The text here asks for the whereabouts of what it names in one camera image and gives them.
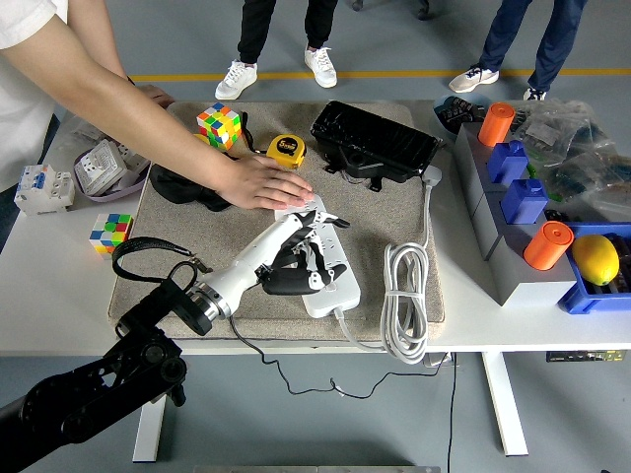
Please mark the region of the person's left hand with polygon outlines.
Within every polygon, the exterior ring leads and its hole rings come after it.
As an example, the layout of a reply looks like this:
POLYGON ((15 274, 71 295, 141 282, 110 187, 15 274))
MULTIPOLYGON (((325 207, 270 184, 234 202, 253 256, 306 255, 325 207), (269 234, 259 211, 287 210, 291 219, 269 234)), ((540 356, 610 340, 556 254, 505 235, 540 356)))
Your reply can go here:
POLYGON ((168 108, 175 102, 175 99, 170 94, 157 86, 140 85, 136 86, 136 89, 162 108, 168 108))

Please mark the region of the person's right hand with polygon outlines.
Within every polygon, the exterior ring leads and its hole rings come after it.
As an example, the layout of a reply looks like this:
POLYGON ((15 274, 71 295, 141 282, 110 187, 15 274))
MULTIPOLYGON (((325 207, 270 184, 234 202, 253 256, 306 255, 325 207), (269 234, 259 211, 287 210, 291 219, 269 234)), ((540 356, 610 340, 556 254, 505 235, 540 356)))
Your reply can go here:
POLYGON ((213 189, 242 209, 284 210, 303 207, 314 197, 312 186, 273 159, 250 157, 229 161, 213 189))

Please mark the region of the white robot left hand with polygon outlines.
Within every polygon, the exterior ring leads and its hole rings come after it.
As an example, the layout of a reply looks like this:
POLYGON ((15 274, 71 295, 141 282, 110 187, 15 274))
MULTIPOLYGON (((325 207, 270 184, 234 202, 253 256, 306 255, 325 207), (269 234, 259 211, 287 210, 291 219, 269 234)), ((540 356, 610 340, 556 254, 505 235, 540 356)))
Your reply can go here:
POLYGON ((256 285, 272 296, 301 296, 313 318, 354 308, 361 290, 334 230, 348 226, 319 200, 279 213, 228 267, 200 278, 191 299, 210 321, 234 315, 243 293, 256 285))

